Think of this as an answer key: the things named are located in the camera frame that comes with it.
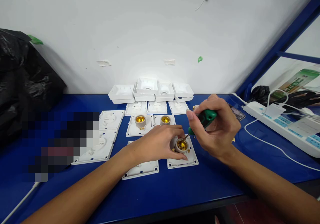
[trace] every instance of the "brass lamp socket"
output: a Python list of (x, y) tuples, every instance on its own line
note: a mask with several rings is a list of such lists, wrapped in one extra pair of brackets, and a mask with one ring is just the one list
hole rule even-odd
[(160, 125), (163, 126), (163, 125), (170, 125), (170, 117), (168, 116), (163, 116), (161, 117), (161, 120), (160, 120)]
[(186, 140), (183, 141), (183, 138), (179, 138), (174, 145), (176, 152), (186, 153), (189, 149), (189, 145)]
[(134, 122), (136, 123), (136, 126), (139, 128), (145, 127), (147, 124), (146, 117), (144, 115), (137, 115), (134, 118)]

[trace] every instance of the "green tape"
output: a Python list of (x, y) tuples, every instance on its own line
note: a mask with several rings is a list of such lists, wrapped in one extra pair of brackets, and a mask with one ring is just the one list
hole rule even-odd
[(43, 42), (32, 35), (28, 35), (31, 38), (32, 44), (43, 44)]

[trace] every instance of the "power strip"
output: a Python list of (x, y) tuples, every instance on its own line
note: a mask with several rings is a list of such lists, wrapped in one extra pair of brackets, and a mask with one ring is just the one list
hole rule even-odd
[(272, 118), (264, 115), (266, 107), (258, 102), (250, 102), (246, 106), (242, 106), (242, 109), (253, 117), (259, 119), (263, 124), (267, 125), (287, 140), (291, 141), (296, 147), (300, 148), (309, 155), (320, 158), (320, 137), (317, 135), (311, 135), (303, 137), (299, 133), (290, 129), (292, 121), (283, 116)]

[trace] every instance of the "black garbage bag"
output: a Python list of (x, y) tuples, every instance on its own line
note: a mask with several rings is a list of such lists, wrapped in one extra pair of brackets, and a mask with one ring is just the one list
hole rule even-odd
[(24, 116), (49, 111), (66, 87), (30, 40), (0, 29), (0, 147), (20, 135)]
[(270, 89), (268, 86), (265, 86), (265, 85), (257, 86), (251, 92), (251, 98), (248, 101), (248, 103), (252, 101), (256, 101), (260, 104), (266, 105), (265, 103), (267, 103), (269, 94), (270, 94)]

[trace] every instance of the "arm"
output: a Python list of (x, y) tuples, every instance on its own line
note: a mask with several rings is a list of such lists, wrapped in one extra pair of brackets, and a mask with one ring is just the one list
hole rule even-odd
[(155, 126), (125, 146), (110, 160), (56, 196), (23, 223), (85, 223), (121, 177), (132, 167), (164, 158), (186, 159), (170, 150), (174, 136), (184, 137), (181, 125)]
[[(216, 110), (217, 118), (202, 127), (196, 114)], [(289, 223), (319, 223), (320, 203), (289, 181), (250, 159), (232, 145), (241, 125), (227, 103), (211, 95), (195, 110), (187, 112), (190, 127), (201, 146), (241, 177), (269, 207)]]

